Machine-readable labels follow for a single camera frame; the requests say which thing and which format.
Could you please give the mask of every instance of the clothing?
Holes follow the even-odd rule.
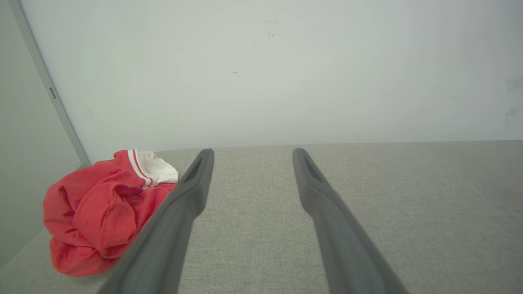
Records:
[[[43,223],[54,268],[70,276],[108,270],[177,182],[178,172],[154,153],[122,150],[52,185]]]

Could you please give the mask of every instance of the gray carpet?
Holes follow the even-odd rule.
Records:
[[[523,141],[303,146],[411,293],[523,292]],[[215,150],[180,293],[328,293],[294,146]],[[157,152],[185,171],[199,150]],[[42,232],[1,293],[94,293],[54,271]]]

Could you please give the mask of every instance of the metal frame edge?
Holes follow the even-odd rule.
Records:
[[[82,147],[82,144],[80,143],[80,140],[78,139],[78,136],[74,131],[73,125],[71,124],[71,121],[69,120],[69,117],[65,112],[65,109],[62,105],[62,102],[60,101],[60,97],[58,96],[56,88],[54,87],[53,82],[51,81],[51,76],[49,75],[47,67],[43,62],[40,50],[38,50],[38,46],[31,32],[31,28],[29,27],[29,23],[27,22],[20,0],[9,0],[9,4],[11,5],[11,10],[15,15],[15,19],[22,33],[22,37],[26,42],[27,48],[29,49],[29,52],[31,53],[32,59],[38,70],[38,73],[40,74],[40,78],[42,79],[43,85],[46,88],[47,94],[49,95],[51,102],[53,103],[54,109],[56,110],[56,114],[58,115],[58,118],[62,123],[65,133],[69,137],[69,140],[73,145],[76,155],[80,160],[80,164],[78,165],[77,169],[90,166],[91,164],[89,162],[89,159],[87,158],[87,155],[85,154],[84,148]]]

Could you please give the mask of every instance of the red and white striped trim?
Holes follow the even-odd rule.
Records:
[[[139,156],[137,154],[138,150],[127,150],[127,155],[129,156],[129,162],[131,162],[132,168],[134,169],[134,172],[142,179],[145,180],[145,186],[143,189],[151,188],[153,185],[153,179],[146,176],[143,172],[143,167],[140,166],[140,160],[138,159]]]

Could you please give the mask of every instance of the gray wall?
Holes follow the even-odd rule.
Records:
[[[47,188],[78,164],[7,0],[0,0],[0,268],[42,225]]]
[[[21,3],[92,162],[523,139],[522,0]]]

